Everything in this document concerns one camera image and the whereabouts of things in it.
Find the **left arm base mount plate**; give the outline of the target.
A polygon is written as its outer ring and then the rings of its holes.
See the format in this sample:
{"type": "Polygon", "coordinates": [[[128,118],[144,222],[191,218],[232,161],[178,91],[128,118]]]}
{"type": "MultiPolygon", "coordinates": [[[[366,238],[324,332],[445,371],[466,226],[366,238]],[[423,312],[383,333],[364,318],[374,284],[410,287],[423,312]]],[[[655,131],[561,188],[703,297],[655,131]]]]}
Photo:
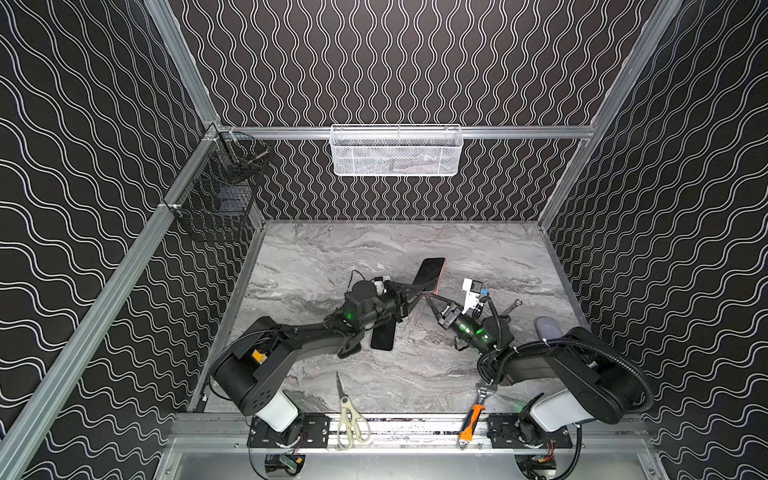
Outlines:
{"type": "Polygon", "coordinates": [[[278,432],[266,421],[254,416],[247,445],[249,448],[261,449],[326,448],[330,423],[331,418],[322,413],[300,413],[284,431],[278,432]]]}

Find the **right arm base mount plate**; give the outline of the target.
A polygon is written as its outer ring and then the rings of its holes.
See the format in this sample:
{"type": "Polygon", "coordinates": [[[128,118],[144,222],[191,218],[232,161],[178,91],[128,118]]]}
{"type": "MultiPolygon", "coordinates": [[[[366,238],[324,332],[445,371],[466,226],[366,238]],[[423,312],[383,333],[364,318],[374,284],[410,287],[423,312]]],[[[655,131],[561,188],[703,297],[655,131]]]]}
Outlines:
{"type": "Polygon", "coordinates": [[[573,441],[566,427],[546,432],[518,414],[490,414],[487,437],[494,449],[570,449],[573,441]]]}

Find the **phone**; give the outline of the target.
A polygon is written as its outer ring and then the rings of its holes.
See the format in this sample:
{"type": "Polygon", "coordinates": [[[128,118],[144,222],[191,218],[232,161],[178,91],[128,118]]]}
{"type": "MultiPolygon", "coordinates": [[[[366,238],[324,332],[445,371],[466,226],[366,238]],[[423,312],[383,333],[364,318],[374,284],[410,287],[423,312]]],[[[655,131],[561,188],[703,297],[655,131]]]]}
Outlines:
{"type": "Polygon", "coordinates": [[[444,257],[431,257],[422,261],[413,280],[413,286],[419,292],[436,293],[444,270],[444,257]]]}

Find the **black smartphone green case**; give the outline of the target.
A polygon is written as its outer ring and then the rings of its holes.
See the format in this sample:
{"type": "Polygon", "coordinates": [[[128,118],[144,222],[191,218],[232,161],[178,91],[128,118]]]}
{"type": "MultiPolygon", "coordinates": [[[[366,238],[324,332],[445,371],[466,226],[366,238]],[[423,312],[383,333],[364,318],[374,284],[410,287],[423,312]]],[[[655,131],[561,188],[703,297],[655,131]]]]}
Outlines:
{"type": "Polygon", "coordinates": [[[392,351],[396,329],[397,321],[395,319],[377,322],[372,330],[370,348],[373,350],[392,351]]]}

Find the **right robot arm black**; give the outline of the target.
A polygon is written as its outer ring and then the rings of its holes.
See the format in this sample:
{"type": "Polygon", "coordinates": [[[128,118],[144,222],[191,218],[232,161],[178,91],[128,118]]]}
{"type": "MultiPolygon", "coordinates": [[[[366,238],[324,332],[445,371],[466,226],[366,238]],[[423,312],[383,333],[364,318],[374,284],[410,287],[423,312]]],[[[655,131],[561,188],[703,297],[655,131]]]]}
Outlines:
{"type": "Polygon", "coordinates": [[[616,424],[625,414],[646,412],[653,405],[645,373],[583,327],[548,332],[551,320],[539,317],[539,339],[515,345],[489,297],[481,299],[491,311],[483,321],[445,297],[427,293],[424,298],[438,324],[455,334],[457,349],[479,354],[476,369],[487,391],[547,378],[562,383],[562,390],[534,397],[518,414],[517,428],[529,442],[569,424],[616,424]]]}

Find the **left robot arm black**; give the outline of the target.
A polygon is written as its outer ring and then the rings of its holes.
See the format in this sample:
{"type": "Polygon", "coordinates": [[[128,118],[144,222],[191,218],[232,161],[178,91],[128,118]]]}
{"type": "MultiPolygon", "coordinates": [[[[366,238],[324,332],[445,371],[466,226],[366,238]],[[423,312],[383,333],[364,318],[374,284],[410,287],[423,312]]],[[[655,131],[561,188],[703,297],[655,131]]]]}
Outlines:
{"type": "Polygon", "coordinates": [[[281,385],[295,363],[320,355],[344,359],[357,353],[370,326],[407,317],[438,284],[438,277],[414,284],[383,277],[360,280],[345,292],[341,306],[318,323],[288,325],[261,317],[219,353],[210,373],[244,416],[257,417],[277,433],[290,431],[300,412],[281,385]]]}

